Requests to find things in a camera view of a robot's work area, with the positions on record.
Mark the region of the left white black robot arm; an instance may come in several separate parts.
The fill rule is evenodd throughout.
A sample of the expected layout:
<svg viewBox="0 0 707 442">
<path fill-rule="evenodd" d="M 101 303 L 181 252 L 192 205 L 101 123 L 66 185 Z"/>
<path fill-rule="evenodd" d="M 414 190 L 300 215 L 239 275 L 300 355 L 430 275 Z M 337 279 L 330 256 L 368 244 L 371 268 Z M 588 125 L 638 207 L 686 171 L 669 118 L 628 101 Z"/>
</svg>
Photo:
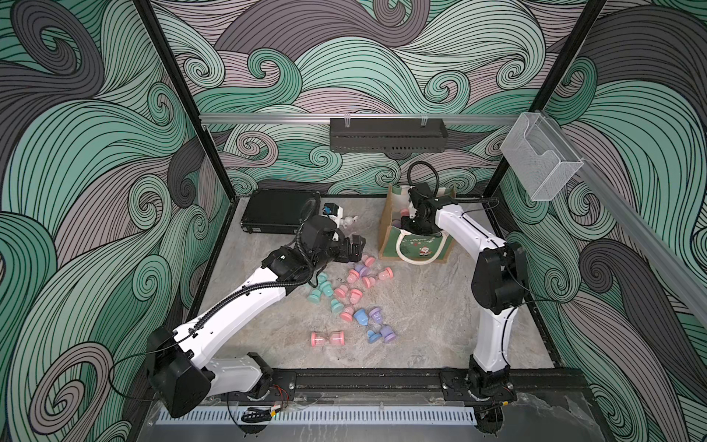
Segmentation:
<svg viewBox="0 0 707 442">
<path fill-rule="evenodd" d="M 226 363 L 218 351 L 249 322 L 298 287 L 311 283 L 329 263 L 356 263 L 366 247 L 359 235 L 344 236 L 324 215 L 304 221 L 295 241 L 270 252 L 237 289 L 204 313 L 174 329 L 159 327 L 147 338 L 147 380 L 169 415 L 189 414 L 203 400 L 226 393 L 260 399 L 272 370 L 256 353 Z"/>
</svg>

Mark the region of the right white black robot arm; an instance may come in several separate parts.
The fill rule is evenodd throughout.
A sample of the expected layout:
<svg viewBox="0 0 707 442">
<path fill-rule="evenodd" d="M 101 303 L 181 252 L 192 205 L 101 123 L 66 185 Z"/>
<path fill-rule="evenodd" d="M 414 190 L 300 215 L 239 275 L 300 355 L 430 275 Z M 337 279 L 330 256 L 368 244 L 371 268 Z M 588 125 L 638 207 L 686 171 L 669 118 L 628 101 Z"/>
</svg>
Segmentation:
<svg viewBox="0 0 707 442">
<path fill-rule="evenodd" d="M 477 343 L 469 360 L 467 385 L 478 401 L 506 403 L 515 394 L 510 383 L 507 351 L 517 311 L 528 289 L 528 262 L 522 246 L 508 243 L 471 217 L 451 196 L 426 196 L 410 189 L 409 213 L 401 219 L 396 253 L 405 263 L 426 265 L 436 260 L 414 261 L 401 252 L 402 239 L 410 234 L 454 239 L 475 261 L 471 293 L 482 308 Z"/>
</svg>

